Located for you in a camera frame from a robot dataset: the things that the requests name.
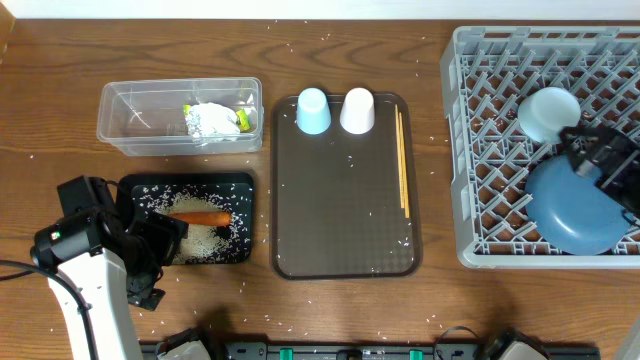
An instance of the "small black tray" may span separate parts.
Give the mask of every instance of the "small black tray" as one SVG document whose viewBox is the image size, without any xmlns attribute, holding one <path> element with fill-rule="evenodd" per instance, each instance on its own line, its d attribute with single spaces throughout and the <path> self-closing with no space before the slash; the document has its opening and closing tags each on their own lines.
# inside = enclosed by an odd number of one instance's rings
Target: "small black tray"
<svg viewBox="0 0 640 360">
<path fill-rule="evenodd" d="M 289 280 L 398 277 L 422 259 L 420 215 L 406 102 L 374 94 L 375 124 L 340 125 L 344 95 L 329 95 L 331 126 L 303 133 L 297 96 L 275 109 L 271 137 L 271 264 Z M 395 105 L 403 116 L 410 218 L 400 208 Z"/>
<path fill-rule="evenodd" d="M 254 202 L 253 179 L 249 174 L 134 174 L 122 178 L 118 185 L 116 208 L 126 227 L 134 219 L 143 219 L 153 205 L 163 201 L 165 206 L 173 205 L 178 193 L 210 199 L 233 215 L 231 226 L 215 230 L 224 246 L 206 255 L 189 257 L 184 264 L 237 264 L 249 257 Z M 189 242 L 183 239 L 176 260 L 184 258 L 181 254 L 185 250 L 189 251 L 183 248 L 188 246 L 185 244 Z M 182 263 L 174 260 L 176 265 Z"/>
</svg>

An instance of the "wooden table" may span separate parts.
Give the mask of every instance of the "wooden table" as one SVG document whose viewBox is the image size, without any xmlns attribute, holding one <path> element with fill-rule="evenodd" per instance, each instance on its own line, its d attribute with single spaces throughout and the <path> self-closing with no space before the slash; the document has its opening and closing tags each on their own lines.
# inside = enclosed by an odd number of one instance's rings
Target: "wooden table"
<svg viewBox="0 0 640 360">
<path fill-rule="evenodd" d="M 34 233 L 62 214 L 56 186 L 76 176 L 248 171 L 257 185 L 251 258 L 166 268 L 158 310 L 131 308 L 143 340 L 202 325 L 218 338 L 425 344 L 455 325 L 485 336 L 514 325 L 548 342 L 595 343 L 611 358 L 638 315 L 637 271 L 471 270 L 456 258 L 438 61 L 453 30 L 468 23 L 18 20 L 0 66 L 0 258 L 30 261 Z M 96 139 L 108 82 L 223 76 L 262 81 L 260 152 L 165 161 L 129 158 Z M 424 242 L 415 275 L 288 282 L 271 270 L 262 241 L 270 222 L 270 114 L 277 100 L 312 85 L 391 91 L 409 104 Z M 2 283 L 0 299 L 1 358 L 71 357 L 43 278 Z"/>
</svg>

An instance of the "dish rack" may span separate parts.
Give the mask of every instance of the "dish rack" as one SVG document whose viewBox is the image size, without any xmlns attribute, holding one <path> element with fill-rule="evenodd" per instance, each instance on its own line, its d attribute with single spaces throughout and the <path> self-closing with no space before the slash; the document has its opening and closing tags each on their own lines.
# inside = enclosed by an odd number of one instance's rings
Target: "dish rack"
<svg viewBox="0 0 640 360">
<path fill-rule="evenodd" d="M 537 164 L 562 151 L 519 129 L 518 105 L 562 87 L 582 126 L 640 141 L 640 28 L 460 27 L 440 61 L 451 130 L 456 249 L 472 268 L 640 268 L 640 228 L 607 253 L 575 256 L 546 242 L 526 215 Z"/>
</svg>

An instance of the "chopsticks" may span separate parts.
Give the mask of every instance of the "chopsticks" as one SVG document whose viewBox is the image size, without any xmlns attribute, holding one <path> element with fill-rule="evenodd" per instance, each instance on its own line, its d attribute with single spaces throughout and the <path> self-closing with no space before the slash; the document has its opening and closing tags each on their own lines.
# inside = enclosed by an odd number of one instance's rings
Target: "chopsticks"
<svg viewBox="0 0 640 360">
<path fill-rule="evenodd" d="M 400 188 L 400 207 L 404 209 L 404 216 L 410 217 L 409 212 L 409 187 L 407 186 L 407 158 L 404 148 L 404 128 L 402 126 L 402 114 L 396 110 L 396 150 L 398 151 L 398 183 Z"/>
</svg>

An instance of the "orange carrot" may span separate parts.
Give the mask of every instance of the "orange carrot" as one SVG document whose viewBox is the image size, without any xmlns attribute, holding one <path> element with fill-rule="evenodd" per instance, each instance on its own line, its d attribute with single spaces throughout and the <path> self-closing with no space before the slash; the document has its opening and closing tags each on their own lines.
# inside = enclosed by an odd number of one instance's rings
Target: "orange carrot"
<svg viewBox="0 0 640 360">
<path fill-rule="evenodd" d="M 205 226 L 229 226 L 231 225 L 231 214 L 224 211 L 216 212 L 192 212 L 169 214 L 170 217 L 182 220 L 189 225 Z"/>
</svg>

